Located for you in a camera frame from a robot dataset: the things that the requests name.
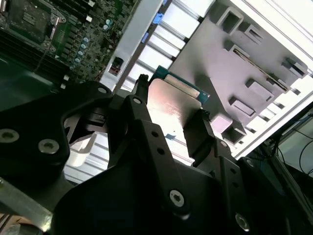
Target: blue tab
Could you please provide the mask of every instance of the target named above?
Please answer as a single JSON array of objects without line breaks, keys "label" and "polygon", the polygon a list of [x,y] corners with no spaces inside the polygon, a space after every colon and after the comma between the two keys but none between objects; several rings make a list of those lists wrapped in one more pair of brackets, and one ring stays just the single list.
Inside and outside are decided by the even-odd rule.
[{"label": "blue tab", "polygon": [[153,19],[152,23],[153,24],[159,24],[161,23],[161,20],[163,18],[164,14],[162,13],[157,13],[157,15],[155,16],[155,18]]},{"label": "blue tab", "polygon": [[148,36],[149,36],[149,33],[146,32],[146,33],[145,33],[145,36],[143,36],[143,38],[142,38],[142,40],[141,40],[141,43],[144,43],[144,42],[146,41],[146,39],[147,39]]}]

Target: screw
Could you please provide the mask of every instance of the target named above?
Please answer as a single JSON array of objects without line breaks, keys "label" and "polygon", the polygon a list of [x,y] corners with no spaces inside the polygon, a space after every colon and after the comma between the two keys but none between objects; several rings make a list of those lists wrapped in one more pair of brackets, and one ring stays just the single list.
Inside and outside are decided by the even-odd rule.
[{"label": "screw", "polygon": [[20,138],[20,135],[12,129],[0,130],[0,143],[13,143]]},{"label": "screw", "polygon": [[45,139],[38,143],[39,151],[46,154],[55,154],[60,146],[59,144],[51,139]]},{"label": "screw", "polygon": [[104,93],[104,94],[107,93],[106,89],[104,89],[102,87],[99,87],[98,91],[101,92],[101,93]]},{"label": "screw", "polygon": [[225,143],[224,141],[220,141],[221,145],[225,148],[227,148],[227,143]]},{"label": "screw", "polygon": [[137,99],[137,98],[134,98],[134,102],[137,103],[137,104],[141,104],[141,100]]},{"label": "screw", "polygon": [[180,192],[177,190],[172,190],[170,192],[170,199],[177,207],[182,207],[185,203],[185,199]]},{"label": "screw", "polygon": [[250,167],[254,167],[253,162],[250,159],[247,159],[246,163],[248,163],[250,165]]},{"label": "screw", "polygon": [[242,228],[245,232],[250,231],[250,226],[247,220],[239,213],[235,215],[235,219],[240,228]]}]

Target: blue latch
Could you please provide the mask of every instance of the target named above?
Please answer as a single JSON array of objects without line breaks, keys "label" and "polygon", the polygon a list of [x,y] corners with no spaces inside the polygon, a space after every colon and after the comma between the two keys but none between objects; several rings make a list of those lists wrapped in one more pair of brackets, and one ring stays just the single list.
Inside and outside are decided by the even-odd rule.
[{"label": "blue latch", "polygon": [[159,23],[161,23],[161,20],[162,20],[163,16],[164,16],[163,13],[157,13],[157,15],[156,15],[155,18],[153,19],[152,23],[153,23],[153,24],[159,24]]}]

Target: motherboard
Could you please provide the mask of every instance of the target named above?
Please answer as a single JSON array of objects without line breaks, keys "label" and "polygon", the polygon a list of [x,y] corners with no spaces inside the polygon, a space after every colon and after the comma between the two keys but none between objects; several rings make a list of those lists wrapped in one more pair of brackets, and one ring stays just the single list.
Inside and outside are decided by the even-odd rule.
[{"label": "motherboard", "polygon": [[43,77],[99,81],[139,0],[0,0],[0,54]]}]

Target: gray plastic shroud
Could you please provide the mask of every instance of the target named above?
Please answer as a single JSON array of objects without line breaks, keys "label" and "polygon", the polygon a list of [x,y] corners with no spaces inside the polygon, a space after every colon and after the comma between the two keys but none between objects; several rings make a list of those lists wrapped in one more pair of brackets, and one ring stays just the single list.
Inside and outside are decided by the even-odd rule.
[{"label": "gray plastic shroud", "polygon": [[169,70],[211,95],[203,105],[211,118],[223,114],[233,119],[222,134],[232,143],[240,141],[244,127],[307,74],[302,61],[229,0],[211,6]]}]

